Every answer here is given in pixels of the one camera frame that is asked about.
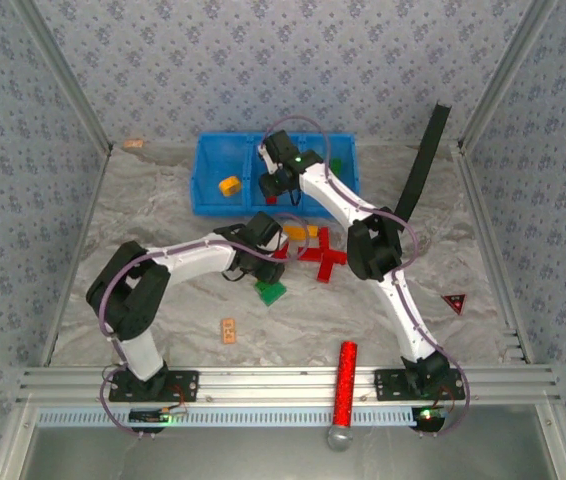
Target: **black mounting bracket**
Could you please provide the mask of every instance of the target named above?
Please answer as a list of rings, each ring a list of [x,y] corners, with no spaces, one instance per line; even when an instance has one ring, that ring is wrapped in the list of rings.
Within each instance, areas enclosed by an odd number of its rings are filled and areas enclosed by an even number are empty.
[[[463,380],[457,369],[450,369],[444,378],[433,383],[430,388],[419,392],[410,385],[405,368],[388,368],[374,371],[374,387],[379,402],[413,400],[465,400]]]
[[[196,370],[169,370],[163,366],[148,381],[143,382],[129,370],[118,372],[112,378],[110,402],[196,402],[200,374]]]

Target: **white fabric floor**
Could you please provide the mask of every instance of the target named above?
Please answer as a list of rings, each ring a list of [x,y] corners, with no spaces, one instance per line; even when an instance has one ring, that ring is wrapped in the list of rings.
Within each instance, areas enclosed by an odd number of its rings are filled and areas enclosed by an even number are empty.
[[[237,219],[192,214],[189,177],[194,150],[147,148],[142,156],[115,149],[110,159],[81,262],[65,309],[53,366],[112,362],[109,343],[85,302],[85,292],[121,243],[167,246],[197,239]],[[361,196],[394,208],[416,154],[404,146],[357,149]],[[327,220],[332,244],[345,246],[342,229]],[[421,256],[406,272],[410,290],[435,338],[452,355],[472,365],[502,363],[506,329],[499,317],[464,202],[464,191],[449,155],[438,156],[411,219]],[[410,238],[401,237],[404,255]],[[254,279],[237,283],[220,274],[169,285],[152,331],[170,365],[321,366],[335,365],[344,340],[359,344],[359,365],[397,365],[398,343],[391,317],[382,311],[366,282],[346,266],[336,266],[329,285],[318,283],[318,264],[287,267],[287,293],[269,308],[253,288]],[[441,299],[467,294],[462,316]],[[221,341],[222,318],[233,317],[237,343]]]

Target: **green block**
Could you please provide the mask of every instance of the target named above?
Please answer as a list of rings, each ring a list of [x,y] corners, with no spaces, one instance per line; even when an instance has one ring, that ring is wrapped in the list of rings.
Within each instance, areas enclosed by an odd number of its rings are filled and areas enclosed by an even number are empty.
[[[333,158],[330,160],[330,169],[334,172],[337,177],[341,174],[341,168],[343,167],[343,162],[340,158]]]
[[[256,282],[254,288],[259,292],[259,297],[268,307],[276,302],[281,296],[287,292],[287,288],[281,282],[276,282],[274,285],[268,285],[264,282]]]
[[[258,281],[254,284],[254,289],[258,292],[258,294],[262,294],[265,290],[270,288],[272,285],[269,283]]]

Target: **blue plastic bin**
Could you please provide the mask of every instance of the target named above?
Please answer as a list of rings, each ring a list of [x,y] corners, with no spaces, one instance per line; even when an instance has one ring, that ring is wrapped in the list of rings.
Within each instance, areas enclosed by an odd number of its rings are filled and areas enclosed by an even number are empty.
[[[290,133],[292,142],[301,151],[314,150],[325,158],[323,136],[318,133]],[[195,215],[237,216],[289,212],[307,217],[329,217],[329,213],[314,199],[303,195],[293,206],[287,194],[277,198],[276,205],[267,205],[259,188],[259,177],[265,173],[257,146],[263,133],[202,133],[199,135],[190,181],[190,198]],[[339,178],[355,193],[359,193],[359,175],[354,135],[329,134],[332,158],[341,159]],[[241,180],[241,192],[225,197],[219,183],[235,175]]]

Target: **small wooden block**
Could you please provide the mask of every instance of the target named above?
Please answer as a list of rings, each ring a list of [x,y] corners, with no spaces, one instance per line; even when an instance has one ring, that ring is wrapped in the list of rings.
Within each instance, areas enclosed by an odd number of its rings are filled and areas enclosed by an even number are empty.
[[[223,343],[236,343],[236,322],[233,318],[224,318],[221,320],[221,334],[223,335]]]
[[[123,148],[141,148],[143,143],[140,138],[130,139],[123,142]]]

